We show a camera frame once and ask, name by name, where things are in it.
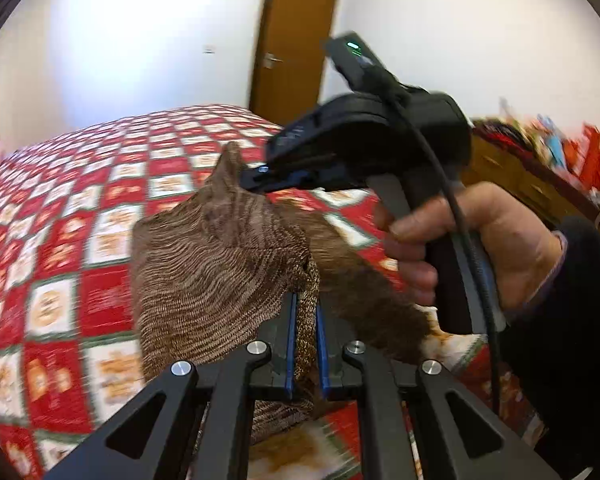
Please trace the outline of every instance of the metal screw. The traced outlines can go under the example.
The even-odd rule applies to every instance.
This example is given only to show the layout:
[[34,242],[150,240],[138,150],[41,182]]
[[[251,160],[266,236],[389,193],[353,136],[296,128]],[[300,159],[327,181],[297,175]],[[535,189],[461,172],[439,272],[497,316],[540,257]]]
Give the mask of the metal screw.
[[429,359],[422,363],[422,371],[429,375],[438,375],[442,371],[442,365],[438,361]]
[[171,373],[173,375],[187,375],[191,371],[191,363],[188,361],[176,361],[171,365]]
[[349,341],[345,346],[350,354],[363,354],[366,350],[366,345],[362,341]]
[[267,344],[264,341],[251,341],[247,345],[247,352],[253,355],[264,354],[267,351]]

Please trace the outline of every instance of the hand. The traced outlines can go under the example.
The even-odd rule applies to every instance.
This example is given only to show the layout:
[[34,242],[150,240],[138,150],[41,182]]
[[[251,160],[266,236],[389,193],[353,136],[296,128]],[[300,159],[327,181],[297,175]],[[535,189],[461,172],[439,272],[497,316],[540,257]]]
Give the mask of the hand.
[[[495,184],[475,184],[456,198],[469,229],[480,233],[491,259],[502,309],[519,308],[560,259],[560,240],[535,213]],[[378,203],[374,221],[387,232],[384,251],[398,260],[398,272],[411,299],[422,305],[433,304],[438,274],[424,262],[425,243],[455,230],[448,202],[433,198],[397,221]]]

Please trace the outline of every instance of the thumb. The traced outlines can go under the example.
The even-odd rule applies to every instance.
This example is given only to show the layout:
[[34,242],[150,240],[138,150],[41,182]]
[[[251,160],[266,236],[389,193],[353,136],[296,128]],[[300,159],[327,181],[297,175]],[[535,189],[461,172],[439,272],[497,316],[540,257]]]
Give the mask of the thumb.
[[[456,200],[469,229],[480,229],[496,218],[501,196],[500,188],[481,182],[456,194]],[[395,221],[389,231],[403,243],[423,244],[456,230],[449,203],[442,196],[432,198],[413,213]]]

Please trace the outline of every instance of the white wall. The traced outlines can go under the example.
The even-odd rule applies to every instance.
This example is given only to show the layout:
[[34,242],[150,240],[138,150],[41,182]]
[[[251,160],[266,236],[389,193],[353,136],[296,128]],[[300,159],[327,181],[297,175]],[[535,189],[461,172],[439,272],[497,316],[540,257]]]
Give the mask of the white wall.
[[[600,128],[600,19],[586,0],[346,0],[340,26],[404,83],[446,91],[469,116],[548,114]],[[334,71],[322,97],[345,89]]]
[[11,150],[153,110],[247,105],[261,10],[262,0],[22,0],[0,31],[0,138]]
[[[0,31],[7,149],[89,124],[204,102],[248,103],[262,0],[22,0]],[[586,0],[339,0],[403,82],[468,115],[506,97],[567,132],[600,127],[600,19]],[[213,55],[203,54],[212,44]],[[344,90],[326,72],[322,99]]]

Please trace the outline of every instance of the finger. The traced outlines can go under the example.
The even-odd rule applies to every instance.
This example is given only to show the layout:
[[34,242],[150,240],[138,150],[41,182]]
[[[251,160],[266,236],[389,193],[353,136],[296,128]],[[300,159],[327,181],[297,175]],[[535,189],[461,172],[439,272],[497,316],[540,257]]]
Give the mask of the finger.
[[400,262],[417,262],[424,260],[424,244],[403,244],[395,239],[391,233],[384,237],[384,254]]
[[438,284],[438,272],[427,262],[398,262],[398,274],[410,287],[433,292]]
[[376,227],[381,231],[388,231],[393,222],[394,216],[382,205],[382,202],[376,202],[374,205],[374,224]]
[[[479,229],[499,214],[503,201],[509,197],[495,184],[481,182],[456,195],[458,205],[469,229]],[[422,244],[454,231],[456,222],[445,198],[437,196],[412,214],[395,221],[390,232],[404,243]]]
[[412,288],[406,292],[407,297],[422,306],[431,306],[436,303],[436,293],[430,290],[419,290]]

